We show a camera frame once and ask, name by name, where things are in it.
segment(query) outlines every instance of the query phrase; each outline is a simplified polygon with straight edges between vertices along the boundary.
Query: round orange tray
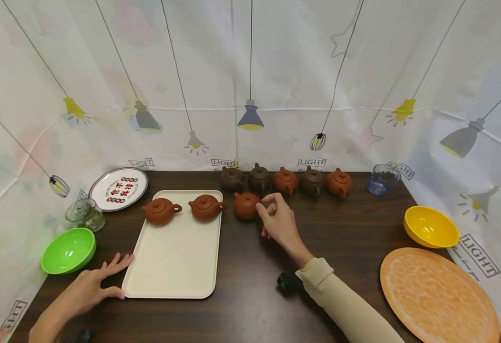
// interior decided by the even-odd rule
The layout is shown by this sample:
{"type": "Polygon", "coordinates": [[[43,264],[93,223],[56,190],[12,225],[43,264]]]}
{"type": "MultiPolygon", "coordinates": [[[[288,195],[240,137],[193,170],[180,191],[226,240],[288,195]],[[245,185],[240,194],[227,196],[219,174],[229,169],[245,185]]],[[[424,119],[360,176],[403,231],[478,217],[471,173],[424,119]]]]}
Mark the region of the round orange tray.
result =
{"type": "Polygon", "coordinates": [[[500,324],[485,291],[454,263],[423,249],[390,252],[380,267],[384,295],[424,343],[497,343],[500,324]]]}

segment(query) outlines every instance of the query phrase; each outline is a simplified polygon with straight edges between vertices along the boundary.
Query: rectangular tray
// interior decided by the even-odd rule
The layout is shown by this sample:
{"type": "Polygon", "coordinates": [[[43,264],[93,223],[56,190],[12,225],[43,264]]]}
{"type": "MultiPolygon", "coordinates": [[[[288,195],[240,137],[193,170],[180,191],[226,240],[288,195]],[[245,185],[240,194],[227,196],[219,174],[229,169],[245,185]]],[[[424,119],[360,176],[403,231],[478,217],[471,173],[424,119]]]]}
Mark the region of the rectangular tray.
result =
{"type": "Polygon", "coordinates": [[[215,189],[164,190],[153,196],[178,203],[182,211],[163,226],[144,221],[134,261],[123,280],[127,297],[204,299],[214,292],[222,215],[208,223],[195,220],[188,202],[201,194],[210,194],[219,202],[224,199],[215,189]]]}

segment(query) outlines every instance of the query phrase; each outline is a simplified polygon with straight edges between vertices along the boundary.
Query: beige sleeve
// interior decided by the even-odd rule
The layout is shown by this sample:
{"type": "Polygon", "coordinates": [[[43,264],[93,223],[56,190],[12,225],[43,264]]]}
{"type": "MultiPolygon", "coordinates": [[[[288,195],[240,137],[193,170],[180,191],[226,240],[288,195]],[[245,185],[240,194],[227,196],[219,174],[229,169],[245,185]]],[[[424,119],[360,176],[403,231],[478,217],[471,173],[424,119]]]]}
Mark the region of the beige sleeve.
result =
{"type": "Polygon", "coordinates": [[[323,307],[351,343],[404,343],[365,299],[342,282],[325,259],[312,259],[296,272],[306,292],[323,307]]]}

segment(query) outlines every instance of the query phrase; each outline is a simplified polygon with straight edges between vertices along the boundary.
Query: small black object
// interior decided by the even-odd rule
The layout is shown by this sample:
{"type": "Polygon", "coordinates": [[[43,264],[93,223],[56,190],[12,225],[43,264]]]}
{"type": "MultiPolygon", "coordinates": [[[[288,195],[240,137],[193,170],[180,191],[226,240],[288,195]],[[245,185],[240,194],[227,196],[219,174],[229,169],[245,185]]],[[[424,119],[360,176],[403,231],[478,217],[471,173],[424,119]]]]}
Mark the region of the small black object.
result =
{"type": "Polygon", "coordinates": [[[304,283],[296,276],[296,274],[282,273],[277,278],[279,288],[284,292],[296,292],[304,289],[304,283]]]}
{"type": "Polygon", "coordinates": [[[77,343],[92,343],[94,342],[95,336],[96,334],[94,331],[83,330],[77,338],[77,343]]]}

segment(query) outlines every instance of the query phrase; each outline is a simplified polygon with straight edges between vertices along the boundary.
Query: dark brown teapot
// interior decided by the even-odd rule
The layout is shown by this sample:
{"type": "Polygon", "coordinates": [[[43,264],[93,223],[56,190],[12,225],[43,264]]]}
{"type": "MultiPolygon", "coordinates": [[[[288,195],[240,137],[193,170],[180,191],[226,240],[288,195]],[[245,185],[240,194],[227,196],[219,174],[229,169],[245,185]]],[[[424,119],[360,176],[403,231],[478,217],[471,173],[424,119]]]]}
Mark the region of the dark brown teapot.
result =
{"type": "Polygon", "coordinates": [[[258,163],[250,171],[249,188],[259,194],[264,194],[271,184],[271,175],[264,167],[260,167],[258,163]]]}
{"type": "Polygon", "coordinates": [[[256,194],[246,192],[243,194],[235,193],[235,205],[233,211],[235,216],[242,220],[253,220],[258,215],[256,204],[260,199],[256,194]]]}
{"type": "Polygon", "coordinates": [[[219,178],[219,183],[226,191],[240,191],[245,186],[245,176],[242,171],[237,168],[222,168],[222,175],[219,178]]]}
{"type": "Polygon", "coordinates": [[[353,180],[347,173],[341,171],[340,168],[336,168],[336,170],[327,176],[327,188],[329,192],[340,196],[341,199],[345,199],[348,196],[352,187],[353,180]]]}
{"type": "Polygon", "coordinates": [[[281,169],[273,175],[273,188],[275,188],[277,192],[293,195],[297,187],[298,177],[290,170],[281,167],[281,169]]]}
{"type": "Polygon", "coordinates": [[[323,174],[319,170],[307,166],[306,172],[300,179],[300,189],[303,194],[318,198],[322,183],[323,174]]]}
{"type": "Polygon", "coordinates": [[[191,213],[195,219],[208,222],[213,220],[221,210],[225,210],[227,205],[219,202],[217,198],[210,194],[199,195],[195,200],[189,202],[191,213]]]}
{"type": "Polygon", "coordinates": [[[142,209],[145,212],[145,219],[155,225],[165,225],[170,223],[174,214],[180,212],[182,207],[177,203],[172,203],[169,199],[157,198],[142,209]]]}

